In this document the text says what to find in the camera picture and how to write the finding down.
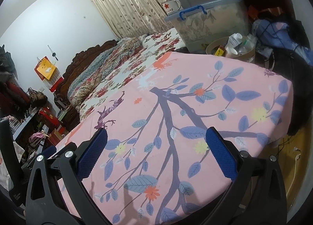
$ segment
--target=pink bedsheet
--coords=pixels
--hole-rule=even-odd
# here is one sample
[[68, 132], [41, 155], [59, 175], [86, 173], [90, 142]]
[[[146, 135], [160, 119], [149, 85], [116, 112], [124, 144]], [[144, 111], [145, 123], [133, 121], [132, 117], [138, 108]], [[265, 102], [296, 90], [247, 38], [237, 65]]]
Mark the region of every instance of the pink bedsheet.
[[57, 146], [107, 128], [107, 146], [83, 183], [113, 224], [173, 223], [226, 189], [230, 179], [204, 140], [208, 127], [257, 156], [290, 123], [292, 85], [279, 75], [210, 55], [169, 52], [159, 60], [167, 67], [147, 68]]

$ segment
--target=handbag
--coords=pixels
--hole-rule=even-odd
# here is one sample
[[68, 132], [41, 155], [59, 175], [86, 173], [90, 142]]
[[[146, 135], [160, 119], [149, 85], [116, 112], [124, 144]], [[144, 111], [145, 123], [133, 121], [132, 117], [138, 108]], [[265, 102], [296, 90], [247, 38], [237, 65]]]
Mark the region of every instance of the handbag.
[[48, 101], [48, 97], [44, 93], [35, 91], [32, 88], [28, 88], [28, 93], [30, 97], [30, 103], [33, 108], [42, 107]]

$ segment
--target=blue grip pad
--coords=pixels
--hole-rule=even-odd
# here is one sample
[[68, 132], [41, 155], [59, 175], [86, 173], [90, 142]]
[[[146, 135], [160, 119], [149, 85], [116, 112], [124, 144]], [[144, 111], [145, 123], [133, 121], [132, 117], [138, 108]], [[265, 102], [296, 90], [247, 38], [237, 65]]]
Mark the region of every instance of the blue grip pad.
[[214, 158], [225, 177], [234, 181], [237, 177], [237, 164], [234, 157], [220, 139], [220, 136], [212, 128], [208, 128], [205, 134], [205, 141], [208, 144]]
[[108, 134], [106, 130], [102, 128], [99, 129], [90, 141], [91, 143], [77, 162], [77, 176], [81, 180], [90, 175], [97, 160], [103, 152], [108, 142]]

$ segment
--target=blue leaf pattern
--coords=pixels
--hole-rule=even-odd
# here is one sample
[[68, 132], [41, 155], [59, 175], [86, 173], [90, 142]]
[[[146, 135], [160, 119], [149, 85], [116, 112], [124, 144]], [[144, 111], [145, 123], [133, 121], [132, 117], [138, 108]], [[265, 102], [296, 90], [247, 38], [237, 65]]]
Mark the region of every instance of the blue leaf pattern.
[[171, 91], [172, 91], [172, 90], [167, 90], [167, 91], [166, 91], [166, 94], [165, 94], [165, 97], [168, 97], [168, 96], [171, 94]]
[[137, 138], [132, 138], [132, 139], [127, 141], [127, 144], [134, 144], [137, 142], [137, 140], [138, 140]]
[[127, 180], [124, 188], [137, 193], [143, 193], [148, 186], [156, 186], [157, 179], [151, 175], [137, 175]]
[[144, 160], [142, 163], [142, 170], [147, 172], [148, 166], [149, 166], [148, 162], [146, 160]]
[[264, 133], [257, 133], [256, 134], [256, 139], [259, 142], [260, 145], [262, 145], [263, 147], [268, 143], [269, 138], [268, 136], [266, 136], [266, 134]]
[[111, 194], [108, 193], [106, 196], [105, 196], [105, 201], [108, 202], [111, 198]]
[[127, 158], [125, 159], [124, 165], [125, 165], [126, 170], [128, 170], [129, 167], [130, 167], [130, 158], [129, 158], [129, 157], [127, 157]]
[[106, 146], [104, 149], [106, 150], [114, 150], [119, 144], [120, 144], [120, 140], [118, 139], [110, 139], [108, 140]]
[[184, 195], [192, 195], [194, 193], [194, 188], [193, 186], [191, 185], [191, 183], [189, 182], [186, 182], [186, 181], [182, 181], [180, 182], [179, 184], [179, 190], [182, 194]]
[[228, 73], [228, 77], [236, 77], [239, 76], [243, 72], [244, 68], [240, 67], [237, 69], [232, 70], [230, 73]]
[[112, 195], [113, 200], [116, 201], [118, 199], [118, 193], [116, 189], [112, 190], [111, 195]]
[[224, 78], [224, 81], [225, 82], [235, 82], [235, 81], [237, 81], [237, 79], [232, 78], [232, 77], [227, 77], [227, 78]]
[[288, 84], [286, 80], [282, 80], [278, 85], [278, 90], [281, 94], [288, 92]]
[[253, 100], [260, 96], [261, 94], [256, 91], [242, 91], [236, 94], [236, 98], [242, 101]]
[[279, 96], [276, 98], [275, 102], [281, 106], [284, 106], [287, 100], [287, 96]]
[[205, 100], [214, 100], [216, 98], [215, 93], [211, 91], [205, 92], [202, 96]]
[[115, 152], [110, 152], [109, 153], [109, 158], [113, 158], [115, 156]]
[[192, 214], [193, 212], [196, 212], [197, 210], [201, 209], [200, 206], [193, 204], [193, 203], [184, 203], [182, 206], [183, 210], [185, 210], [185, 214]]
[[120, 215], [119, 214], [116, 214], [113, 216], [113, 219], [112, 219], [112, 223], [115, 224], [115, 223], [118, 223], [120, 221]]
[[187, 87], [187, 85], [181, 85], [181, 86], [175, 87], [175, 89], [179, 91], [179, 90], [184, 89], [186, 87]]
[[270, 119], [271, 119], [271, 121], [272, 121], [272, 123], [273, 124], [275, 124], [275, 125], [277, 125], [278, 124], [278, 118], [277, 117], [275, 117], [275, 116], [270, 116]]
[[204, 138], [206, 130], [196, 126], [186, 126], [179, 130], [183, 137], [187, 139], [200, 139]]
[[104, 167], [104, 181], [106, 181], [113, 171], [113, 161], [110, 160]]
[[113, 186], [113, 184], [112, 184], [112, 183], [107, 183], [105, 186], [106, 186], [107, 188], [111, 188], [111, 187]]
[[153, 205], [151, 205], [151, 203], [148, 203], [148, 204], [146, 205], [146, 211], [147, 211], [147, 213], [148, 213], [150, 216], [153, 215]]
[[243, 132], [249, 128], [249, 121], [248, 117], [244, 115], [242, 118], [240, 118], [239, 123], [238, 123], [238, 130], [240, 132]]
[[222, 95], [223, 95], [223, 98], [227, 100], [228, 102], [232, 102], [236, 97], [235, 91], [232, 88], [230, 88], [228, 85], [223, 86]]
[[187, 81], [188, 81], [188, 79], [189, 79], [189, 78], [185, 78], [185, 79], [183, 79], [183, 80], [181, 81], [181, 83], [185, 83], [185, 82], [187, 82]]
[[205, 102], [203, 96], [196, 96], [196, 101], [200, 102], [201, 104], [204, 104], [204, 102]]
[[193, 85], [193, 86], [190, 88], [189, 93], [190, 93], [190, 94], [194, 93], [195, 90], [201, 88], [202, 86], [203, 86], [203, 83], [198, 83], [198, 84]]
[[151, 152], [152, 149], [153, 149], [153, 147], [154, 147], [154, 144], [153, 144], [153, 143], [147, 144], [147, 145], [145, 146], [145, 148], [144, 148], [144, 152], [145, 152], [145, 153]]
[[281, 112], [279, 110], [273, 110], [271, 116], [275, 116], [277, 119], [281, 117]]
[[146, 120], [146, 119], [140, 119], [140, 120], [138, 120], [138, 121], [135, 121], [135, 122], [132, 124], [132, 127], [134, 127], [134, 128], [140, 128], [140, 127], [144, 126], [146, 123], [147, 123], [147, 120]]
[[181, 79], [182, 79], [182, 76], [181, 76], [181, 75], [178, 75], [178, 76], [173, 80], [173, 84], [177, 84]]
[[165, 207], [163, 208], [161, 212], [161, 220], [163, 222], [169, 222], [169, 221], [178, 221], [181, 217], [178, 216], [173, 210]]
[[214, 64], [214, 68], [219, 71], [223, 68], [223, 63], [221, 61], [217, 61], [215, 64]]
[[270, 110], [271, 109], [271, 105], [268, 102], [264, 101], [263, 102], [263, 108], [265, 108], [266, 110]]
[[201, 169], [200, 162], [195, 162], [194, 164], [192, 164], [188, 170], [188, 178], [195, 176], [197, 173], [199, 173], [200, 169]]
[[141, 220], [143, 218], [143, 210], [141, 208], [138, 209], [138, 218]]
[[156, 136], [154, 138], [153, 144], [157, 149], [160, 149], [162, 145], [162, 139], [159, 136]]
[[224, 112], [219, 112], [219, 119], [221, 121], [225, 121], [227, 118], [227, 115]]
[[184, 116], [185, 114], [186, 114], [186, 111], [182, 109], [182, 110], [180, 111], [180, 115], [181, 115], [181, 116]]

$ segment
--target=cable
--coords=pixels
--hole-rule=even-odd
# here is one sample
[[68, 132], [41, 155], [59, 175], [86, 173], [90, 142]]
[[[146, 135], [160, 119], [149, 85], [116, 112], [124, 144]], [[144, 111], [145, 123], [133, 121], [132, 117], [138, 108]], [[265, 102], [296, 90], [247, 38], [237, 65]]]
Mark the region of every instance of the cable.
[[[301, 154], [297, 154], [296, 157], [295, 157], [295, 173], [296, 173], [296, 170], [297, 170], [297, 160], [300, 159], [300, 156], [301, 156]], [[293, 179], [292, 179], [292, 182], [291, 182], [291, 184], [290, 184], [290, 186], [289, 186], [289, 189], [288, 189], [288, 191], [287, 191], [287, 193], [286, 193], [286, 196], [288, 196], [289, 191], [290, 191], [290, 189], [291, 189], [291, 187], [292, 187], [292, 184], [294, 183], [294, 180], [295, 180], [295, 173], [294, 173], [294, 177], [293, 177]]]

